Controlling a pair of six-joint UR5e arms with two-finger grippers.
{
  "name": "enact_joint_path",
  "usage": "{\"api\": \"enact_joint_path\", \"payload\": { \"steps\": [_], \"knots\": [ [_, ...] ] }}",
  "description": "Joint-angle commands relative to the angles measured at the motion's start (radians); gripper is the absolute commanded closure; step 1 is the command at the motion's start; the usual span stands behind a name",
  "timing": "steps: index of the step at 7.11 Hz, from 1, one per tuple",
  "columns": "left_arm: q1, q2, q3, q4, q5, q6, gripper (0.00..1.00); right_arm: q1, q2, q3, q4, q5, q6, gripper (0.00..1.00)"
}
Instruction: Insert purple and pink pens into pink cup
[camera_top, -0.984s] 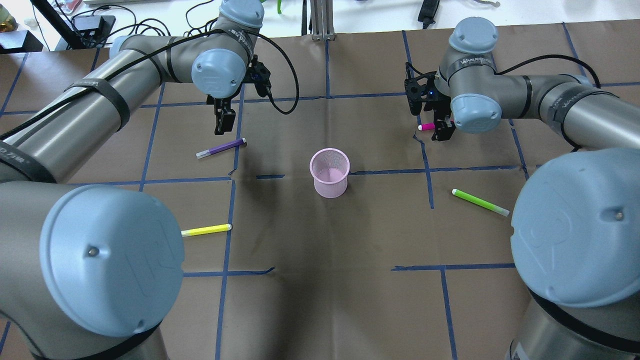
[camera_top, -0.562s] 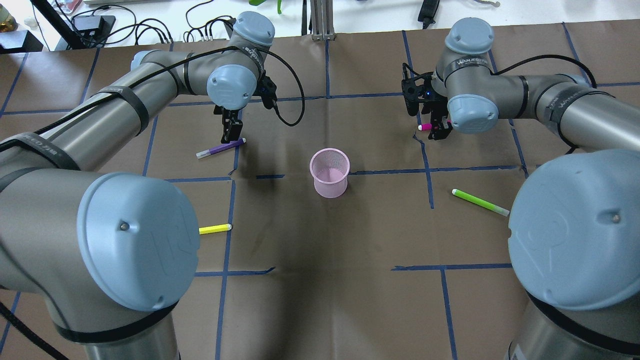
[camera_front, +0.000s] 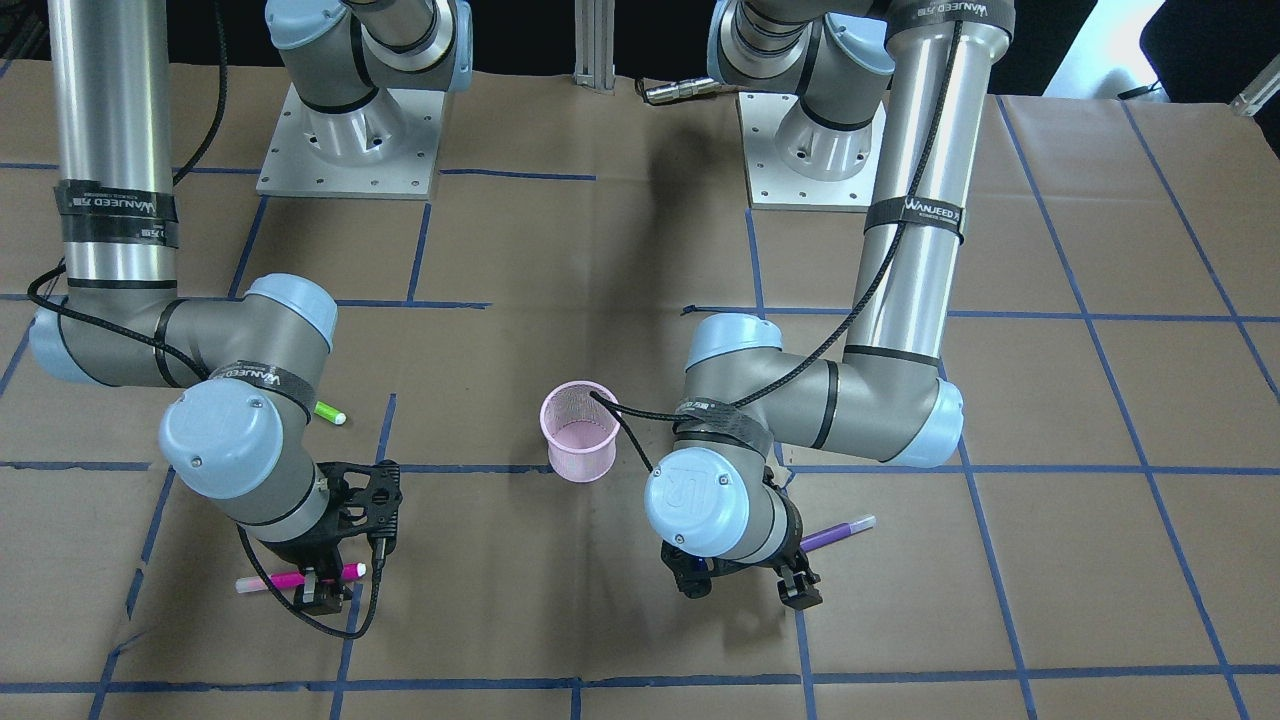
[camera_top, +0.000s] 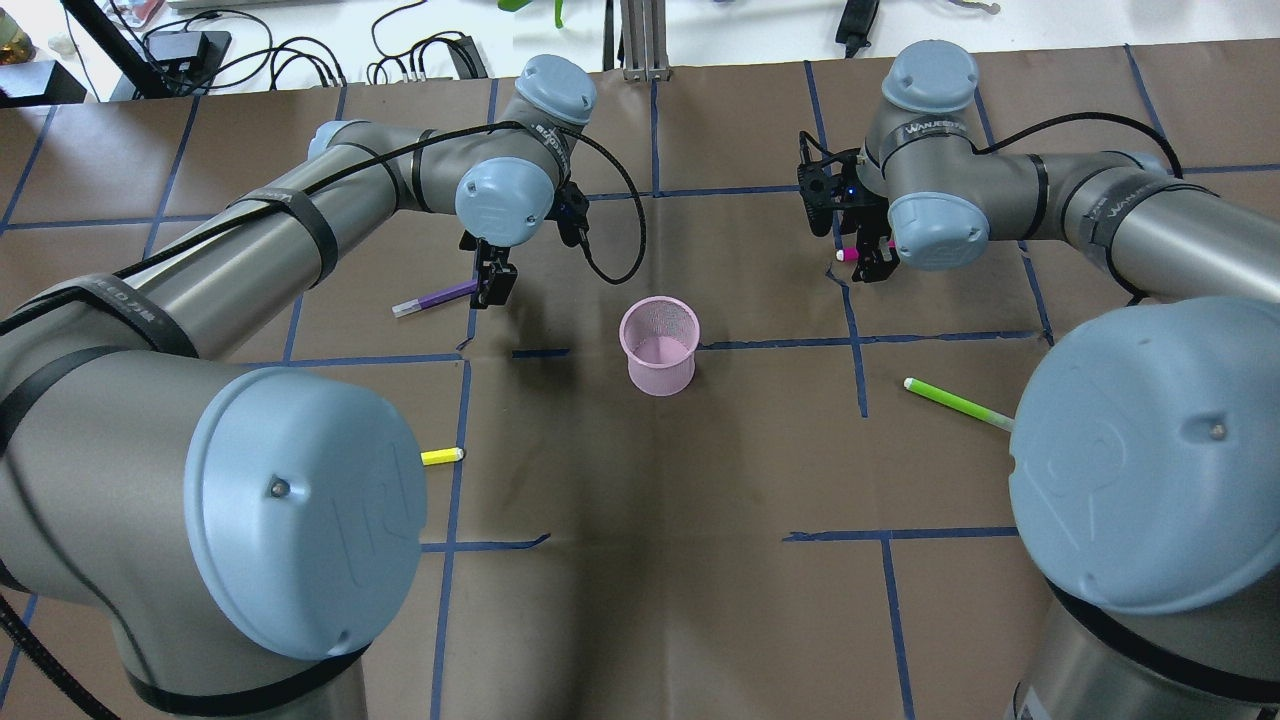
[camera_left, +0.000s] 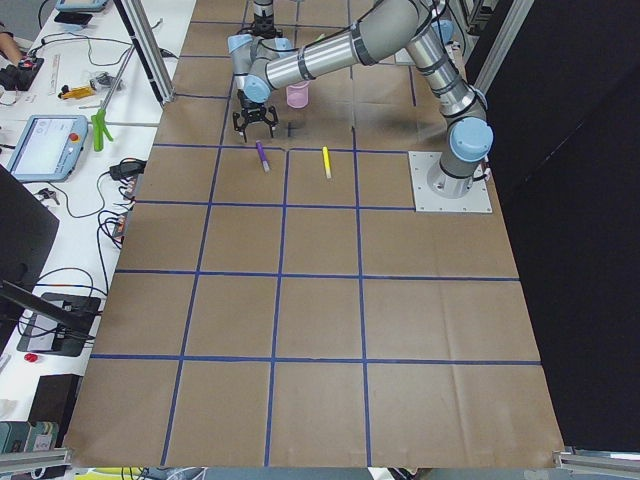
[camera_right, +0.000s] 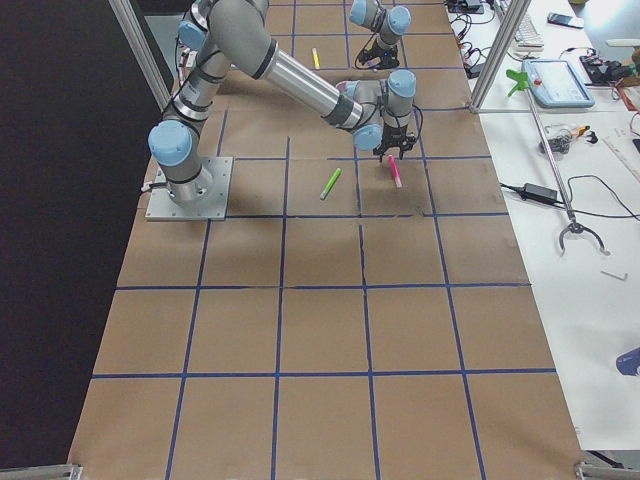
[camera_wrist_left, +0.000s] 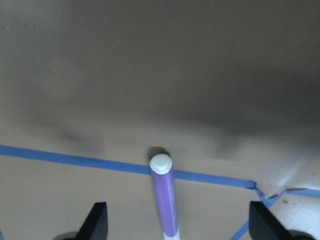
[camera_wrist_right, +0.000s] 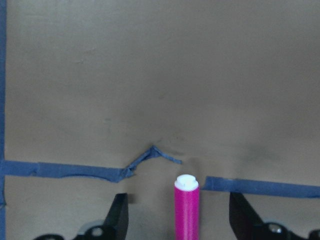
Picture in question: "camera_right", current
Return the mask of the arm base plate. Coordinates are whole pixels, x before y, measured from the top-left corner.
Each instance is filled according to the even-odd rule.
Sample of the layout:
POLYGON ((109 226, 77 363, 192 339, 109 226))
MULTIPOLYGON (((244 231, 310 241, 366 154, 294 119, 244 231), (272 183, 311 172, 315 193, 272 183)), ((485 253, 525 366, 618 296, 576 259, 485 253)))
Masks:
POLYGON ((232 157, 202 157, 199 176, 188 184, 171 184, 157 168, 150 190, 146 219, 149 221, 223 221, 226 216, 232 157))

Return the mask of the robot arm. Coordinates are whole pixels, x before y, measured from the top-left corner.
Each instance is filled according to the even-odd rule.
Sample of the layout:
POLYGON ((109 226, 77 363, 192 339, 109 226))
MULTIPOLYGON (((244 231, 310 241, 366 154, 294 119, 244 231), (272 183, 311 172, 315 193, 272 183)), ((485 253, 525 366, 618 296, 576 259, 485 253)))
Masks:
POLYGON ((372 33, 354 60, 355 69, 381 71, 399 66, 398 44, 412 20, 406 7, 387 8, 379 1, 355 0, 349 20, 372 33))
POLYGON ((416 77, 397 60, 397 44, 411 23, 407 8, 353 3, 350 21, 375 38, 372 48, 359 53, 358 62, 378 59, 378 70, 390 75, 385 80, 346 81, 341 87, 280 48, 266 28, 268 9, 266 1, 196 1, 180 24, 179 39, 196 51, 195 65, 148 136, 174 204, 199 206, 211 194, 215 176, 197 150, 214 96, 232 67, 275 85, 332 127, 350 133, 358 150, 381 157, 391 148, 405 153, 417 141, 408 130, 416 77))

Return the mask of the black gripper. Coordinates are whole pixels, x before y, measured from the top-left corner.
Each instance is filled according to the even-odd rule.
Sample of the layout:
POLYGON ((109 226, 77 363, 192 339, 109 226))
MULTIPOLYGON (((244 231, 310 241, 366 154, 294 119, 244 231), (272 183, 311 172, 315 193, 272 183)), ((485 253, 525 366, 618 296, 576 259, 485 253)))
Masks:
POLYGON ((399 159, 403 160, 405 153, 411 151, 417 142, 415 133, 408 131, 408 117, 384 117, 382 140, 379 146, 373 149, 373 154, 378 157, 379 164, 382 165, 388 156, 389 149, 399 150, 399 159))
POLYGON ((391 70, 399 66, 398 47, 382 48, 376 41, 368 48, 364 46, 355 59, 356 70, 391 70))

